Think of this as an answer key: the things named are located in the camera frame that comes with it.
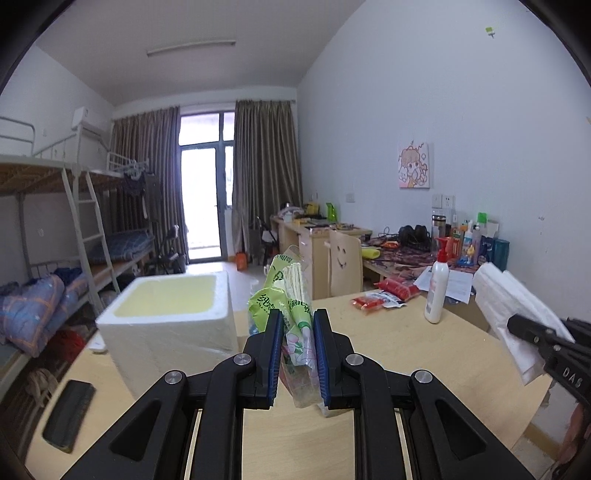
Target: white styrofoam box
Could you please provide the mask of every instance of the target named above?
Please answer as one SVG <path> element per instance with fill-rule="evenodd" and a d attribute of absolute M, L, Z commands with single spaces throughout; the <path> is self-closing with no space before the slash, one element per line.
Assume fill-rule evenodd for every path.
<path fill-rule="evenodd" d="M 137 278 L 96 324 L 135 398 L 169 370 L 194 375 L 238 353 L 224 271 Z"/>

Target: ceiling light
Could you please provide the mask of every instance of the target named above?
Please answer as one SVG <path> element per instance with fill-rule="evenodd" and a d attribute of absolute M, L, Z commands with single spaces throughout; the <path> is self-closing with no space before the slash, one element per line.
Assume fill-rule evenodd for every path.
<path fill-rule="evenodd" d="M 175 45 L 169 45 L 167 47 L 152 48 L 146 50 L 148 57 L 154 57 L 163 53 L 170 53 L 178 50 L 188 50 L 190 48 L 202 48 L 202 47 L 234 47 L 236 46 L 236 40 L 199 40 L 199 41 L 188 41 L 184 43 L 177 43 Z"/>

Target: ladder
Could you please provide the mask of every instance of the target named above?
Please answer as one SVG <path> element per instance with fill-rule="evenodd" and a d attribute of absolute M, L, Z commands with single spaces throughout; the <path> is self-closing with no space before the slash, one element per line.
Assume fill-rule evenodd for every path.
<path fill-rule="evenodd" d="M 90 199 L 88 200 L 80 200 L 80 190 L 79 190 L 79 181 L 81 172 L 79 169 L 72 170 L 74 175 L 72 181 L 72 188 L 70 188 L 70 181 L 68 179 L 68 172 L 65 168 L 61 171 L 61 179 L 64 183 L 64 189 L 66 190 L 66 196 L 68 198 L 68 203 L 70 205 L 70 210 L 72 211 L 72 219 L 74 220 L 74 229 L 76 230 L 76 243 L 78 245 L 78 253 L 80 257 L 80 266 L 82 267 L 82 271 L 84 275 L 88 279 L 88 292 L 90 298 L 90 305 L 94 310 L 96 316 L 99 316 L 103 310 L 105 309 L 105 305 L 103 301 L 99 297 L 99 291 L 96 287 L 96 283 L 94 277 L 92 275 L 92 270 L 90 269 L 90 264 L 88 262 L 88 256 L 86 255 L 86 246 L 89 242 L 93 240 L 100 239 L 100 242 L 103 247 L 103 253 L 105 255 L 106 260 L 106 268 L 101 272 L 97 273 L 98 277 L 102 277 L 104 273 L 109 272 L 111 275 L 111 281 L 113 282 L 113 287 L 117 293 L 121 293 L 119 289 L 119 284 L 117 283 L 117 276 L 115 275 L 115 269 L 113 268 L 113 264 L 111 262 L 111 257 L 109 256 L 109 249 L 107 247 L 107 241 L 105 238 L 105 230 L 103 229 L 103 220 L 100 215 L 100 207 L 99 201 L 96 198 L 95 189 L 92 186 L 92 179 L 90 178 L 90 172 L 85 171 L 83 173 L 86 185 L 88 187 L 88 192 L 90 193 Z M 90 235 L 87 237 L 82 236 L 82 229 L 80 228 L 80 206 L 81 205 L 94 205 L 95 206 L 95 216 L 96 216 L 96 223 L 98 226 L 98 233 L 94 235 Z"/>

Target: window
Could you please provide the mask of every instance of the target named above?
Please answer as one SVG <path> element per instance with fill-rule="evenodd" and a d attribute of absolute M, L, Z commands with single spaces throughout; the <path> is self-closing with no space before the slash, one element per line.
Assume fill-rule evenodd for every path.
<path fill-rule="evenodd" d="M 234 112 L 181 117 L 183 209 L 189 261 L 227 257 L 225 210 L 232 205 Z"/>
<path fill-rule="evenodd" d="M 234 112 L 182 116 L 178 144 L 181 147 L 219 149 L 217 155 L 223 156 L 226 179 L 226 205 L 231 207 L 234 184 Z"/>

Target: brown curtain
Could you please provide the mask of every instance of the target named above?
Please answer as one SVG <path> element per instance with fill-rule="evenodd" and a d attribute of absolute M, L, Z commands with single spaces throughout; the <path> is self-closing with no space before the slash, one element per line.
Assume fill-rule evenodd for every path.
<path fill-rule="evenodd" d="M 282 203 L 302 205 L 300 160 L 290 102 L 236 103 L 232 235 L 236 252 L 251 251 L 257 216 L 269 222 Z"/>
<path fill-rule="evenodd" d="M 180 253 L 187 254 L 178 147 L 180 125 L 178 106 L 115 121 L 111 149 L 137 161 L 148 161 L 148 170 L 160 184 L 162 201 L 161 210 L 146 219 L 141 197 L 133 197 L 118 188 L 109 192 L 109 210 L 112 232 L 153 226 L 160 242 L 169 228 L 178 225 L 176 247 Z"/>

